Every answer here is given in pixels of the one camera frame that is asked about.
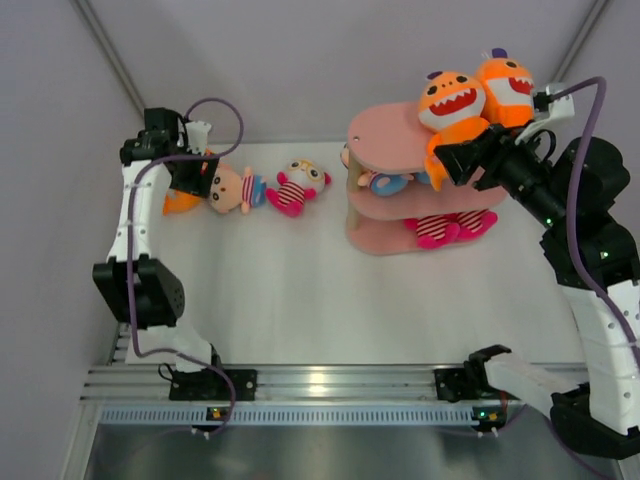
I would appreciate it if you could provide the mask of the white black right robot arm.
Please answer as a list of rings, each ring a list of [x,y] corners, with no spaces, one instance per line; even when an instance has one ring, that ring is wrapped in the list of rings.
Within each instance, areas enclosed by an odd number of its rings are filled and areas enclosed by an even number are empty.
[[[610,214],[630,176],[600,138],[573,140],[555,162],[511,130],[435,150],[455,185],[504,189],[543,227],[540,245],[570,304],[588,379],[568,381],[502,345],[465,361],[468,388],[504,391],[543,414],[572,451],[623,460],[639,452],[639,254]]]

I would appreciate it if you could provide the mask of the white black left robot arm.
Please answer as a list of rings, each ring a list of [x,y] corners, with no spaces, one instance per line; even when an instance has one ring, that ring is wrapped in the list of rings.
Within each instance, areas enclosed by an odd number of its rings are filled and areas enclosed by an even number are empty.
[[[206,155],[210,131],[209,123],[171,109],[145,110],[143,129],[119,152],[123,190],[115,238],[106,260],[92,269],[114,317],[131,329],[134,355],[173,356],[173,382],[191,381],[209,400],[223,393],[226,376],[213,345],[182,318],[185,289],[159,257],[158,231],[170,189],[198,194],[210,182],[218,165]]]

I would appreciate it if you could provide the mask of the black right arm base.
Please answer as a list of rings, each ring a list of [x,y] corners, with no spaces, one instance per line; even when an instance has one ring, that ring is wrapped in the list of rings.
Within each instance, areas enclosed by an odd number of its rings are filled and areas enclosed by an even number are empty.
[[[441,401],[456,403],[481,396],[476,378],[462,367],[436,369],[434,380],[436,395]]]

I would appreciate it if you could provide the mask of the doll plush striped shirt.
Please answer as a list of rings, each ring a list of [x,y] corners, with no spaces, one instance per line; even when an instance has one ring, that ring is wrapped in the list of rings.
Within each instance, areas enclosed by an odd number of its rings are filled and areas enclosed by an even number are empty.
[[[251,167],[245,167],[241,173],[230,165],[219,163],[213,177],[208,204],[219,214],[227,214],[239,208],[242,214],[266,203],[266,178],[257,175]]]

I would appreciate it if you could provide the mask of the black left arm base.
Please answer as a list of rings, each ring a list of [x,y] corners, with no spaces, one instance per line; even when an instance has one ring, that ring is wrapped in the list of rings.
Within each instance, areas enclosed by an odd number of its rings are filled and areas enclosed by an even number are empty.
[[[237,401],[254,401],[258,385],[255,369],[227,369],[224,373],[235,390]],[[169,399],[171,401],[230,401],[231,389],[217,373],[206,369],[199,372],[170,373]]]

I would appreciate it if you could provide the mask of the orange shark plush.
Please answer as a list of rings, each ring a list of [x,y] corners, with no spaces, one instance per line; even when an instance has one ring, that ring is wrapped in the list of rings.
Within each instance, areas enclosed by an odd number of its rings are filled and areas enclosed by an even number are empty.
[[[431,186],[440,191],[448,174],[435,148],[474,140],[488,127],[482,116],[486,94],[479,80],[460,72],[436,71],[427,79],[418,102],[418,119],[432,133],[424,166]]]
[[[482,116],[490,124],[522,127],[534,117],[534,80],[527,68],[503,48],[493,48],[478,67],[475,78],[486,96]]]
[[[172,190],[169,187],[169,190],[165,195],[163,214],[185,213],[198,206],[208,195],[190,195]]]

